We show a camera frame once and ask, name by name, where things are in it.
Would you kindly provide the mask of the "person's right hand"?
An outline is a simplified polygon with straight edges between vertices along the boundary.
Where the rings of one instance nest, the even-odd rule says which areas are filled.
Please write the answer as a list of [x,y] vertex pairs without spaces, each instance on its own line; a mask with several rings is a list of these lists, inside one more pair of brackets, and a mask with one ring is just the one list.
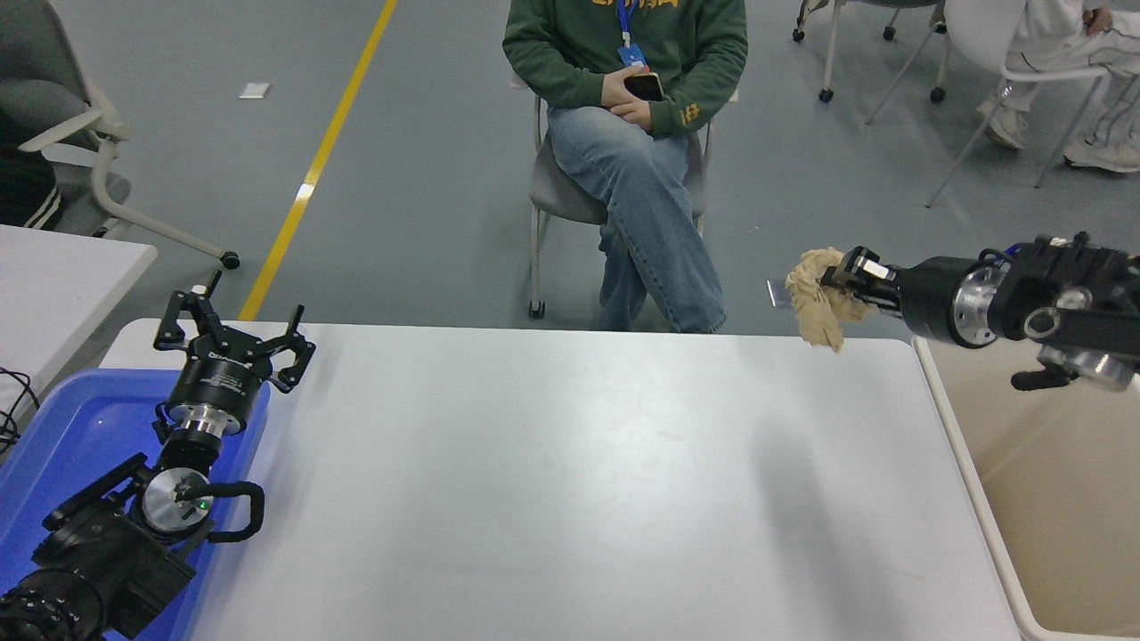
[[601,90],[601,106],[619,117],[636,115],[645,109],[645,102],[634,96],[624,81],[640,74],[642,68],[619,68],[606,73]]

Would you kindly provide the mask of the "person's left hand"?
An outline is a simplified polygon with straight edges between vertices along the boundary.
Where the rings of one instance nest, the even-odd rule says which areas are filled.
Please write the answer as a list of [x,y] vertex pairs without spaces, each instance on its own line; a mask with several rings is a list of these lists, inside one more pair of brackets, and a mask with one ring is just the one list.
[[643,102],[643,99],[622,102],[622,104],[616,104],[610,107],[610,112],[614,114],[614,117],[621,117],[626,123],[638,125],[640,130],[644,131],[644,133],[653,133],[653,117],[650,102]]

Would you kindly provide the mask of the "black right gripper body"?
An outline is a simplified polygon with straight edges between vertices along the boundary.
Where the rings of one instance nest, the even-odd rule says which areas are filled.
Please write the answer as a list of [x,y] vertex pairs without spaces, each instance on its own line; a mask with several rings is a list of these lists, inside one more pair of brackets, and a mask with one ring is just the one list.
[[944,344],[972,346],[958,332],[953,320],[956,293],[972,260],[935,255],[922,263],[896,271],[901,318],[917,336]]

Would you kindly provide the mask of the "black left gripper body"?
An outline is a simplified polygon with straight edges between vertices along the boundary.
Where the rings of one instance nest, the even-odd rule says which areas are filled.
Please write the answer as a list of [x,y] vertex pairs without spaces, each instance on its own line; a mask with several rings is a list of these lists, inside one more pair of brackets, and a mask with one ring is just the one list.
[[187,362],[166,398],[166,417],[187,417],[192,406],[211,406],[233,419],[249,419],[262,382],[272,376],[264,354],[251,356],[249,348],[233,346],[223,352],[215,339],[195,339]]

